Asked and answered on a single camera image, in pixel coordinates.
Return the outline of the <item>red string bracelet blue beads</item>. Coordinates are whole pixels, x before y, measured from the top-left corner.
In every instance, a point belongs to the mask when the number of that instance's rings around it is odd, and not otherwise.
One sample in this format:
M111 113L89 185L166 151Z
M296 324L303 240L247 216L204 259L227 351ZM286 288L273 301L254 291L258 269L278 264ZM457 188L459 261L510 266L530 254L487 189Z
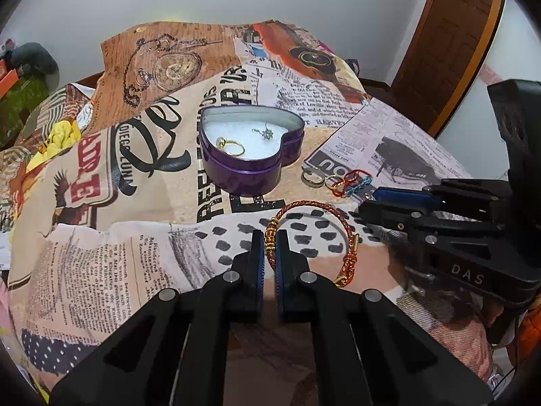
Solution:
M361 169L346 172L344 175L334 174L328 180L328 189L336 197L351 197L366 187L371 186L373 176Z

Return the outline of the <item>brown wooden door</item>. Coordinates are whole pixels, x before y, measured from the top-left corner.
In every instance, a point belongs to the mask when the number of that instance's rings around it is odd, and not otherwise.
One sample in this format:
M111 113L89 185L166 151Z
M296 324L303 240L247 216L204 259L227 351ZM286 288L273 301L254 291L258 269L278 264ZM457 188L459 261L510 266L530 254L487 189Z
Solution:
M426 0L392 84L401 111L438 136L486 57L505 0Z

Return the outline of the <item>newspaper print bed cover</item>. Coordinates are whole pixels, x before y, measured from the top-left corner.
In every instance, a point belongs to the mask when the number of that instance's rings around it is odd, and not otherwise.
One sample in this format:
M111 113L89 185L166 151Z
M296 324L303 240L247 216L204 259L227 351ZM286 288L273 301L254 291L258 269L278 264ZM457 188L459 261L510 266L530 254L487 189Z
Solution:
M494 374L480 297L416 286L381 236L353 218L353 199L302 181L308 161L334 176L364 169L378 186L419 189L465 175L434 138L370 97L343 59L279 21L148 23L102 51L81 139L43 163L30 159L84 102L66 86L40 106L30 138L2 156L11 230L5 344L41 394L155 291L199 288L248 249L254 229L303 199L330 204L358 233L352 291L381 290L481 379ZM205 169L198 135L210 106L300 117L299 158L271 191L231 194Z

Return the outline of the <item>purple heart-shaped tin box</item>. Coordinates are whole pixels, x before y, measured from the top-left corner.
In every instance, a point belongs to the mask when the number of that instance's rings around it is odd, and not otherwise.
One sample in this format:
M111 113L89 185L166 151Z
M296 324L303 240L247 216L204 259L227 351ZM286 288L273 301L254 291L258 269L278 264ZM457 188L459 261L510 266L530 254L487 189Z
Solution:
M208 106L200 111L199 142L208 178L239 196L264 195L283 167L301 154L304 120L271 106Z

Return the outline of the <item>yellow cloth item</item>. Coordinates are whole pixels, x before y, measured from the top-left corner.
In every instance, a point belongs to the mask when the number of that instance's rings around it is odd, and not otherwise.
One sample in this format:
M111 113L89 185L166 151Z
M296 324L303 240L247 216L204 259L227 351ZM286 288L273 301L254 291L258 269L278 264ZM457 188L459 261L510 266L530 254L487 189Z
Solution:
M52 159L54 156L72 147L81 140L81 130L76 121L62 120L55 123L45 143L27 164L26 172Z

